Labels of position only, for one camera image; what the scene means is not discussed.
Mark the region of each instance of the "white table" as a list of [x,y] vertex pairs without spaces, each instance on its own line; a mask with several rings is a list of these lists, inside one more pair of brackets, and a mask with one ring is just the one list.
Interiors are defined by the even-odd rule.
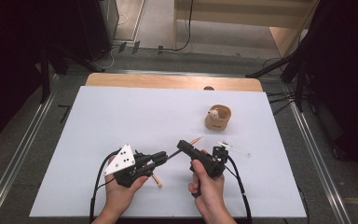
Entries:
[[[217,104],[232,111],[221,133],[209,131],[203,123],[210,106]],[[240,170],[253,217],[306,216],[264,92],[125,87],[80,89],[30,216],[86,217],[98,169],[110,152],[130,144],[144,154],[172,154],[180,139],[191,141],[201,135],[198,149],[212,151],[224,140],[250,153],[247,158],[229,152]],[[150,178],[124,217],[199,217],[187,191],[189,166],[190,158],[182,153],[156,168],[163,188]],[[246,217],[236,179],[229,172],[225,176],[227,209],[234,217]],[[96,202],[98,215],[104,188]]]

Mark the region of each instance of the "hand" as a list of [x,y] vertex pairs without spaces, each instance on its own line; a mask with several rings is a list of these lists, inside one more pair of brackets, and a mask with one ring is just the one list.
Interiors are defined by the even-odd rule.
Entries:
[[236,223],[226,209],[223,200],[224,176],[210,178],[202,163],[198,160],[193,160],[191,165],[195,173],[193,174],[193,183],[188,184],[188,190],[191,193],[197,193],[199,183],[201,183],[202,193],[195,199],[195,203],[205,222],[208,224]]
[[[105,177],[105,182],[107,183],[113,178],[113,175],[107,175]],[[128,189],[120,186],[116,180],[106,184],[105,206],[103,207],[101,214],[92,223],[116,223],[121,215],[129,208],[136,191],[144,185],[147,179],[148,177],[145,175],[138,177]]]

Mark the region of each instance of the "metal rail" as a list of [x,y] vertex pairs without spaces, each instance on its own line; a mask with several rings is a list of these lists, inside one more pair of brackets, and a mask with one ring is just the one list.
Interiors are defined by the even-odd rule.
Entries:
[[[285,86],[285,88],[287,91],[292,91],[287,86]],[[295,103],[291,103],[290,106],[292,108],[293,114],[295,115],[298,127],[307,145],[307,149],[310,153],[310,157],[313,161],[316,172],[318,173],[318,176],[324,187],[327,199],[330,202],[330,205],[336,216],[337,223],[351,224],[351,219],[345,208],[344,202],[342,201],[338,189],[324,163],[320,150],[316,145],[315,139],[313,138],[313,135],[310,131],[310,127],[308,126],[304,114],[299,112]]]
[[44,104],[38,107],[34,115],[34,118],[31,121],[31,124],[29,125],[27,131],[25,132],[25,135],[22,137],[21,142],[16,149],[16,152],[14,153],[9,165],[7,166],[7,169],[5,170],[4,174],[0,179],[0,208],[11,188],[11,185],[13,184],[16,178],[17,173],[19,172],[22,166],[22,163],[25,160],[29,148],[31,147],[31,144],[34,141],[34,138],[36,137],[36,134],[39,131],[39,128],[46,114],[48,113],[48,109],[50,108],[51,102],[53,101],[56,93],[56,88],[54,87],[56,86],[58,81],[59,81],[59,76],[56,74],[54,75],[51,81],[52,82],[51,95],[48,97],[48,99]]

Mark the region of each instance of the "black cable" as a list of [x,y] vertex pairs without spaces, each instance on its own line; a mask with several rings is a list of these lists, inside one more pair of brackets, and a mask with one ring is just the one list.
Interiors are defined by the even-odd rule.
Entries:
[[282,91],[282,92],[266,92],[267,96],[276,96],[276,95],[296,95],[293,91]]
[[[111,45],[110,47],[111,47],[111,48],[110,48],[109,50],[107,50],[107,51],[109,51],[109,52],[111,52],[111,50],[112,50],[112,49],[115,49],[116,47],[120,47],[120,45]],[[95,62],[100,61],[101,58],[104,57],[104,55],[105,55],[105,54],[100,55],[98,58],[96,58],[96,59],[94,59],[94,60],[91,60],[91,62],[92,62],[92,63],[95,63]]]
[[238,185],[240,186],[240,190],[241,190],[243,202],[245,203],[246,216],[247,216],[247,219],[248,219],[249,223],[252,224],[253,221],[252,221],[251,208],[250,208],[250,206],[249,206],[248,199],[246,198],[245,189],[244,189],[244,187],[243,187],[243,184],[242,184],[242,181],[241,181],[241,177],[240,177],[240,173],[238,172],[238,169],[237,169],[237,165],[235,165],[234,160],[232,160],[230,156],[228,156],[228,155],[225,155],[225,156],[228,158],[228,160],[231,162],[232,166],[234,167],[234,171],[235,171],[235,175],[234,175],[234,176],[237,178],[237,180],[238,180]]
[[103,172],[103,168],[104,168],[104,165],[106,164],[106,162],[109,160],[109,158],[111,158],[112,156],[114,155],[117,155],[118,152],[120,151],[117,150],[117,151],[114,151],[112,153],[110,153],[104,160],[103,160],[103,163],[101,164],[101,167],[100,167],[100,171],[98,172],[98,175],[97,175],[97,180],[95,181],[95,187],[94,187],[94,191],[92,193],[92,198],[91,198],[91,202],[89,204],[89,223],[92,223],[92,221],[94,221],[94,206],[95,206],[95,197],[97,195],[97,190],[98,188],[98,184],[100,183],[100,176],[101,176],[101,173]]
[[103,187],[103,186],[109,184],[110,182],[112,182],[112,181],[114,181],[114,180],[115,180],[115,179],[113,178],[113,179],[109,180],[108,182],[106,182],[106,183],[104,183],[104,184],[101,184],[100,186],[98,186],[97,191],[98,191],[98,189],[100,189],[101,187]]
[[269,61],[271,61],[271,60],[280,60],[280,59],[281,59],[281,58],[269,58],[269,59],[265,60],[265,61],[263,62],[263,65],[261,65],[261,69],[264,69],[264,66],[266,65],[267,62],[269,62]]
[[150,49],[150,48],[138,48],[138,49],[147,49],[147,50],[156,50],[156,51],[164,51],[164,52],[171,52],[171,53],[176,53],[177,51],[180,51],[182,49],[184,49],[185,47],[187,47],[188,43],[190,42],[190,37],[191,37],[191,17],[193,14],[193,2],[194,0],[191,0],[191,6],[190,6],[190,15],[188,17],[188,38],[187,38],[187,42],[186,44],[179,48],[179,49]]
[[289,103],[287,103],[286,105],[282,106],[281,108],[275,110],[274,113],[272,113],[273,115],[277,115],[279,112],[281,112],[285,107],[287,107],[288,105],[290,105],[292,102],[294,102],[294,100],[290,101]]
[[235,176],[235,178],[237,178],[237,176],[230,170],[230,169],[228,169],[228,167],[227,166],[225,166],[226,167],[226,169],[232,174],[232,175],[234,175]]
[[[272,104],[275,104],[275,103],[278,103],[278,102],[281,102],[281,101],[285,101],[285,100],[295,100],[296,97],[295,96],[287,96],[287,97],[284,97],[284,98],[281,98],[281,99],[276,99],[276,100],[270,100],[269,103],[272,105]],[[301,98],[301,100],[309,100],[308,97],[303,97]]]

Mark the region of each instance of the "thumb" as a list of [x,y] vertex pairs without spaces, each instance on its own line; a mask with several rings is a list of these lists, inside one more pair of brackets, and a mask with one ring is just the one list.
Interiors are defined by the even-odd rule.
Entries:
[[146,175],[139,176],[131,185],[131,189],[137,191],[140,189],[149,177]]

